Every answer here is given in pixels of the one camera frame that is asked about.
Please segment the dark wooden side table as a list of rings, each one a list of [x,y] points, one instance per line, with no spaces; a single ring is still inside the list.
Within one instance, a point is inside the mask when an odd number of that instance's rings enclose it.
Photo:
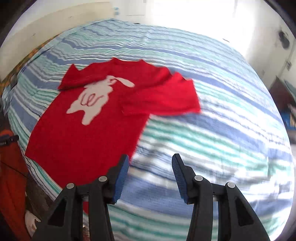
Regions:
[[[274,80],[271,87],[269,88],[269,93],[276,104],[279,112],[288,109],[288,104],[294,103],[294,98],[284,82],[278,77]]]

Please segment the red knit sweater white print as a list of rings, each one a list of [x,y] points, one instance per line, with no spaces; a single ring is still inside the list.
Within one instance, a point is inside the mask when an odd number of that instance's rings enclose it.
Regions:
[[[199,113],[191,79],[144,60],[71,65],[25,155],[60,187],[88,184],[132,156],[150,115]]]

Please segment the white room door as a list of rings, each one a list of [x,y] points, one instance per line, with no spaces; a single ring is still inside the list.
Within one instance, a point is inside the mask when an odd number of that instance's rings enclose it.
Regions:
[[[278,32],[283,30],[290,41],[290,47],[283,49]],[[290,28],[278,15],[259,14],[252,31],[252,42],[247,61],[269,88],[287,61],[295,40]]]

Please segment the pile of folded clothes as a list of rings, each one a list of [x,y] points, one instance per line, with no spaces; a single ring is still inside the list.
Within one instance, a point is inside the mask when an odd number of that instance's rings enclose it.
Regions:
[[[295,87],[290,84],[287,80],[284,81],[285,87],[292,100],[288,101],[285,105],[284,110],[280,113],[285,127],[288,130],[295,130]]]

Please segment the dark hat on door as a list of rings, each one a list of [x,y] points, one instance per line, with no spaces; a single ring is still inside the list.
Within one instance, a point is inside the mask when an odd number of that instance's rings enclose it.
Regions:
[[[283,49],[288,49],[290,47],[290,41],[288,39],[288,35],[283,30],[280,30],[278,32],[278,36]]]

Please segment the beige padded headboard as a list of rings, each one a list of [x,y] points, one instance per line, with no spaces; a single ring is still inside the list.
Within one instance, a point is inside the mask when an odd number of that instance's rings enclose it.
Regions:
[[[1,45],[1,80],[51,37],[112,16],[110,1],[36,1],[20,16]]]

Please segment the blue green striped bedspread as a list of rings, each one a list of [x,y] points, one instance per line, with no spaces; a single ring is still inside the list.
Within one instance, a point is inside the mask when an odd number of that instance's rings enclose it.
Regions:
[[[145,60],[194,82],[200,114],[151,116],[140,136],[118,203],[109,207],[116,240],[185,240],[192,207],[171,168],[178,153],[212,183],[235,183],[271,240],[282,233],[295,186],[290,142],[280,113],[243,56],[209,37],[116,19],[67,30],[30,57],[1,101],[22,151],[58,94],[71,64],[116,57]]]

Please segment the red orange garment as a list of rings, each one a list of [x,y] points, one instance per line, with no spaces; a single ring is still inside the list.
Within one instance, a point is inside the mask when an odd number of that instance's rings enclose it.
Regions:
[[[17,240],[31,240],[25,225],[28,170],[17,142],[1,147],[1,214]]]

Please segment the orange patterned bed sheet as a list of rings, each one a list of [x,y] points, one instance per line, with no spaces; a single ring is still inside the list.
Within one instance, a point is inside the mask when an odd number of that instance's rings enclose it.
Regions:
[[[29,61],[34,54],[36,54],[42,47],[44,47],[48,42],[53,40],[57,35],[53,36],[52,38],[46,40],[41,45],[37,46],[34,50],[32,50],[26,57],[24,57],[14,68],[13,70],[4,78],[4,80],[1,82],[1,95],[3,95],[4,89],[16,81],[16,76],[22,69],[22,67]]]

